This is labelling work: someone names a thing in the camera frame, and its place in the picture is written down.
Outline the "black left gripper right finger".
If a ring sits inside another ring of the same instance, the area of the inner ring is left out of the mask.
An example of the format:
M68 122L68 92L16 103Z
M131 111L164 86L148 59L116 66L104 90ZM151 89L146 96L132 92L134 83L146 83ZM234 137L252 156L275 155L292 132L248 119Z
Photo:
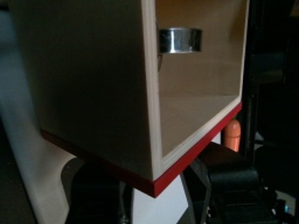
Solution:
M276 194L258 170L226 146L210 143L183 171L194 224L283 224Z

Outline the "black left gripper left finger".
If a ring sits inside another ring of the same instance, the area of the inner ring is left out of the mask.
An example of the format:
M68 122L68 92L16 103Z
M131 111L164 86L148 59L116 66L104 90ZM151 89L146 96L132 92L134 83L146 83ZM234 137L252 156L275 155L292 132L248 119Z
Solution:
M75 174L65 224L131 224L132 187L96 165Z

